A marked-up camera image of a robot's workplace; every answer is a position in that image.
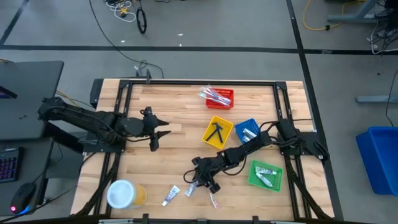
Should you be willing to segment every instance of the red plastic basket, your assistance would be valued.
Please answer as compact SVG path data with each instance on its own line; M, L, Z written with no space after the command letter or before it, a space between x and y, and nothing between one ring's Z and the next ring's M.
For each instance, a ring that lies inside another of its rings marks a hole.
M213 100L206 99L206 106L209 109L222 109L222 110L229 110L232 107L234 107L234 91L233 90L228 90L228 89L216 89L214 90L220 94L223 97L226 97L231 100L231 103L229 106L224 106L222 104L219 104L217 102L214 102Z

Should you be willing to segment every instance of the metal stand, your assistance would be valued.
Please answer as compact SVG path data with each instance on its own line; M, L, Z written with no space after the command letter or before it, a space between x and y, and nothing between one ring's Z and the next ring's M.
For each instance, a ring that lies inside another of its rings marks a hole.
M347 15L329 15L328 21L343 21L343 22L377 22L377 18L368 12L373 9L378 0L367 0L361 6L356 14Z
M357 103L387 103L388 96L357 96ZM391 96L390 103L398 103L398 96Z

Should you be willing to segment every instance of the blue bin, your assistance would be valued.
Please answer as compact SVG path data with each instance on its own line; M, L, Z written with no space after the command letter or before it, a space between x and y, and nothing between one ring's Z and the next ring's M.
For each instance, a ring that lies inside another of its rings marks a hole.
M246 143L245 141L243 141L243 130L247 129L251 132L253 132L254 134L258 134L258 132L260 131L258 124L256 123L256 121L251 118L247 121L243 121L242 123L236 124L235 125L235 131L236 134L238 135L239 139L241 140L242 144Z
M398 128L370 127L356 142L374 193L398 195Z

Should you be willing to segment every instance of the wooden tabletop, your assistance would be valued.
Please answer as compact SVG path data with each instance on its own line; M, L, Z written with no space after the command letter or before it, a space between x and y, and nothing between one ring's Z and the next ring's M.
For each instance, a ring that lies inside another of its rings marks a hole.
M311 118L303 83L286 83L294 119ZM104 80L97 111L113 111L118 84L118 79ZM221 187L221 190L214 194L219 209L215 209L211 204L209 191L205 187L197 188L191 197L184 195L188 184L184 182L182 176L194 168L191 160L197 156L216 155L217 148L201 140L214 115L234 124L249 118L254 118L258 124L277 120L271 87L214 86L234 90L234 108L231 110L207 109L204 99L198 96L199 87L198 85L133 86L128 116L141 118L139 111L151 106L159 119L170 123L157 130L172 132L160 139L160 147L156 152L150 152L148 141L126 144L126 151L121 157L118 179L143 185L147 189L147 202L141 208L112 209L112 217L140 218L142 214L148 213L150 218L251 220L253 215L257 215L260 220L293 220L286 172L280 192L261 189L247 183L253 159L285 170L284 158L280 155L277 146L264 147L250 154L245 168L237 176L227 176L223 173L215 176L216 182ZM295 126L301 131L313 130L311 121L296 121ZM270 134L276 136L276 128L272 128ZM224 148L240 145L241 142L233 129ZM103 158L104 154L98 153L82 168L71 213L79 211L96 190ZM229 172L236 172L242 164ZM321 162L313 156L302 156L302 166L308 191L321 208L333 216ZM178 186L181 192L163 207L162 202L173 185ZM297 188L296 193L300 216L304 217L302 198ZM102 211L105 206L106 197L103 197Z

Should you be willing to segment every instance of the yellow plastic container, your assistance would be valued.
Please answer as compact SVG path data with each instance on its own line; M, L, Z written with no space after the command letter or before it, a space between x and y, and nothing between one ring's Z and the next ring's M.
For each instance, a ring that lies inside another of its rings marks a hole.
M209 141L206 141L206 139L216 130L216 126L213 123L218 123L223 129L220 131L221 132L221 138L223 139L223 143L220 142L220 139L218 137L218 134L215 133ZM207 126L207 129L201 138L203 141L206 143L218 148L218 149L223 149L224 145L226 143L226 140L228 139L229 134L231 134L232 128L234 127L234 124L232 122L229 122L223 118L220 118L219 116L214 116L210 124Z

